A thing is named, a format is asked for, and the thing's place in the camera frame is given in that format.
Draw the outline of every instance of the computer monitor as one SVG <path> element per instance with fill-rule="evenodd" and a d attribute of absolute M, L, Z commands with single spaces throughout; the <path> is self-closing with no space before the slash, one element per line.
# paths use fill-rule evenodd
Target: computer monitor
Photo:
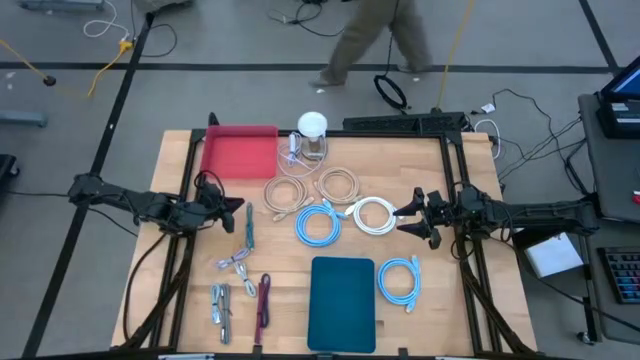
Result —
<path fill-rule="evenodd" d="M 616 94 L 640 95 L 640 69 L 628 76 L 613 92 Z"/>
<path fill-rule="evenodd" d="M 640 100 L 640 57 L 616 75 L 601 95 L 608 101 Z"/>
<path fill-rule="evenodd" d="M 640 139 L 640 57 L 624 68 L 598 94 L 597 111 L 608 138 Z"/>

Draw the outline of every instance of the teal notebook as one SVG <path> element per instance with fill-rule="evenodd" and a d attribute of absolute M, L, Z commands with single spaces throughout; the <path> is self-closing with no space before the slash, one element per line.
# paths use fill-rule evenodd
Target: teal notebook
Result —
<path fill-rule="evenodd" d="M 375 351 L 373 261 L 313 258 L 307 345 L 313 351 Z"/>

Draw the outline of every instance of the red tray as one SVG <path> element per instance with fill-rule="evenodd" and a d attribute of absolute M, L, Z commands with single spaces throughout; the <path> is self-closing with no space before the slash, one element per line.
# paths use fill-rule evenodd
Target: red tray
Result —
<path fill-rule="evenodd" d="M 278 128 L 213 125 L 207 129 L 201 170 L 227 179 L 276 176 Z"/>

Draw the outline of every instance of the keyboard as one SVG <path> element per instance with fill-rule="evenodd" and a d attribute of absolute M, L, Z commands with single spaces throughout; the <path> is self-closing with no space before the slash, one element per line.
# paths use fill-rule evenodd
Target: keyboard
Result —
<path fill-rule="evenodd" d="M 640 304 L 640 247 L 597 249 L 620 304 Z"/>
<path fill-rule="evenodd" d="M 371 132 L 430 133 L 463 131 L 467 127 L 464 113 L 437 113 L 394 116 L 347 118 L 342 122 L 344 130 Z"/>

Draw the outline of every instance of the khaki pants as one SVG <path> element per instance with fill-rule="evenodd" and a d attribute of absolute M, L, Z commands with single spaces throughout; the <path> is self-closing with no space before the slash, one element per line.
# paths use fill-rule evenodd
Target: khaki pants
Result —
<path fill-rule="evenodd" d="M 394 21 L 396 1 L 399 3 Z M 431 63 L 415 0 L 361 0 L 355 17 L 345 27 L 333 51 L 329 65 L 322 71 L 322 77 L 330 82 L 344 82 L 349 66 L 365 54 L 385 26 L 391 30 L 398 49 L 413 70 L 421 70 Z"/>

